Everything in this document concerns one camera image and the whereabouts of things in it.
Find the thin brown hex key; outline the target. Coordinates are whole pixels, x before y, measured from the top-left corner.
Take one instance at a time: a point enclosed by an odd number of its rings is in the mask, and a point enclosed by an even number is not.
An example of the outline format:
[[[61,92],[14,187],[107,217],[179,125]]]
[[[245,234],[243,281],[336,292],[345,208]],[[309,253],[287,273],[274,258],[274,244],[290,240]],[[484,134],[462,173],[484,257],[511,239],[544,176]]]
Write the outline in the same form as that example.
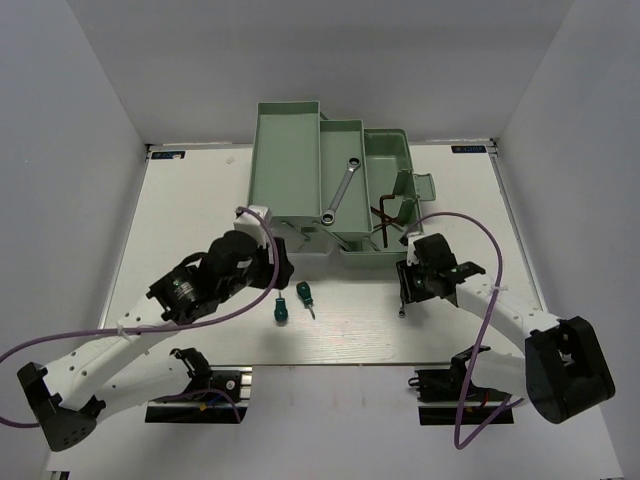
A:
[[[373,230],[382,229],[383,227],[393,226],[394,228],[402,231],[405,224],[397,217],[390,217],[385,212],[377,209],[376,207],[370,207],[371,213],[380,219],[380,223],[376,225]]]

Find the large brown hex key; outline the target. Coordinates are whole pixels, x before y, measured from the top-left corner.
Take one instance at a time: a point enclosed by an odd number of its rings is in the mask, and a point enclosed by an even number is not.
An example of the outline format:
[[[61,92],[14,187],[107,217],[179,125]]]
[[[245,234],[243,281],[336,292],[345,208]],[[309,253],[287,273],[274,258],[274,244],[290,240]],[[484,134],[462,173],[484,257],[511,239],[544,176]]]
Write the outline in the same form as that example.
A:
[[[382,240],[383,240],[384,248],[388,247],[387,227],[395,223],[395,218],[390,217],[385,211],[385,202],[388,200],[394,200],[394,199],[395,199],[394,194],[384,194],[384,195],[381,195],[379,198],[379,217],[381,219],[380,226],[382,231]]]

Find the medium brown hex key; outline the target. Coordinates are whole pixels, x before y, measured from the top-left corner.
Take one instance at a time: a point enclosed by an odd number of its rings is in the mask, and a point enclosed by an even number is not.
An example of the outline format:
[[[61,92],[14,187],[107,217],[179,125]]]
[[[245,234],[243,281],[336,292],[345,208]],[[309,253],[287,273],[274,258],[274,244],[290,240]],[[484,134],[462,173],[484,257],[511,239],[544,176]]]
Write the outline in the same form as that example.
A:
[[[390,217],[383,210],[374,206],[371,206],[370,210],[371,213],[379,219],[379,222],[372,229],[373,233],[381,232],[383,235],[387,235],[389,228],[393,228],[398,231],[402,230],[402,224],[395,217]]]

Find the large silver ratchet wrench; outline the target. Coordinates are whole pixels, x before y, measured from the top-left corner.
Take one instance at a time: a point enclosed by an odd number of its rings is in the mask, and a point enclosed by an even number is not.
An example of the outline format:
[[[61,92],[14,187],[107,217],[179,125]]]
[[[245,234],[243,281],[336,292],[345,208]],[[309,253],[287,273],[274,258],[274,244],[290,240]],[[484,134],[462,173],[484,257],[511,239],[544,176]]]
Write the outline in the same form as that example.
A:
[[[360,169],[362,161],[360,158],[351,157],[347,162],[347,169],[341,179],[341,182],[333,196],[329,207],[324,211],[321,216],[321,224],[325,226],[331,226],[335,222],[336,211],[338,210],[343,197],[351,183],[355,173]]]

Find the green plastic toolbox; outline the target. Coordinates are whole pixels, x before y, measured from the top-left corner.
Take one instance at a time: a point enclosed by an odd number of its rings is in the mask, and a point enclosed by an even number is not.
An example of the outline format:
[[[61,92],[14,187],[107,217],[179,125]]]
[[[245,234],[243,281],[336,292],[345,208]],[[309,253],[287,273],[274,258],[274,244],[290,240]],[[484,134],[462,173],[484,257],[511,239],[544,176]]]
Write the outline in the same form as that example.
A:
[[[336,249],[348,267],[390,268],[406,257],[406,227],[435,198],[404,130],[330,119],[317,101],[258,105],[248,201],[269,208],[291,254]]]

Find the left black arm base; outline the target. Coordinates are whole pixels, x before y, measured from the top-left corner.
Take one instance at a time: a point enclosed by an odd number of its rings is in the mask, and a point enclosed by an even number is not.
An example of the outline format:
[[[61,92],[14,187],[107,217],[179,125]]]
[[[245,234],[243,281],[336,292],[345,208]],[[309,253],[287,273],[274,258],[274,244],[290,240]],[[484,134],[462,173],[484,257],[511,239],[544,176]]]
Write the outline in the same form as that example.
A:
[[[249,406],[251,367],[214,367],[195,348],[170,355],[186,367],[189,383],[171,400],[147,404],[147,424],[240,424]]]

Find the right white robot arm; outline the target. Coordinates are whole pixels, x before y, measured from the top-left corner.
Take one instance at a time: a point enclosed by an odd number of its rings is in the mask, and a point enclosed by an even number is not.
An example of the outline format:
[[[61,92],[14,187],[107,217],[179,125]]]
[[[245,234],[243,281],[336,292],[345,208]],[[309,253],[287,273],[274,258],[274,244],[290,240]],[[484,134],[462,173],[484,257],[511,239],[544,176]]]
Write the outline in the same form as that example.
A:
[[[407,257],[396,265],[403,306],[446,300],[488,321],[519,351],[469,347],[446,369],[419,371],[411,383],[423,402],[511,396],[531,402],[545,420],[559,424],[615,395],[596,332],[586,319],[560,318],[498,289],[482,267],[458,262],[440,234],[410,233],[403,243]]]

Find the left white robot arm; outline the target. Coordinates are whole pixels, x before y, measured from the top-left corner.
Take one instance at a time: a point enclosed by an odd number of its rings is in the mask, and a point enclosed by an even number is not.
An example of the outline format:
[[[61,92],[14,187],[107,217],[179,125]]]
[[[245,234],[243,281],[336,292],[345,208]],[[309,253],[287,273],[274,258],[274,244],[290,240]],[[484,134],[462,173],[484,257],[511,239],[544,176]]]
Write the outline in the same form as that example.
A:
[[[23,366],[17,377],[50,450],[77,445],[106,418],[149,400],[211,394],[215,373],[195,348],[172,349],[146,373],[131,364],[242,289],[282,290],[293,272],[283,238],[259,244],[228,231],[154,282],[120,319],[121,333],[90,340],[46,365]]]

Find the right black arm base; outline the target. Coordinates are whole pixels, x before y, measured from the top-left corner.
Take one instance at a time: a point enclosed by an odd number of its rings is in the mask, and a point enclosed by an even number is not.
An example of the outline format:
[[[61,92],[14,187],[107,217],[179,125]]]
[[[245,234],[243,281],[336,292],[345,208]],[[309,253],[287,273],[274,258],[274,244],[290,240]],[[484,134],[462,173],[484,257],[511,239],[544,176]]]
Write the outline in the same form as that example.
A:
[[[418,394],[421,426],[453,426],[462,382],[471,358],[471,348],[451,358],[447,367],[417,369],[408,387]],[[462,414],[463,426],[479,426],[497,409],[507,395],[495,389],[469,385]]]

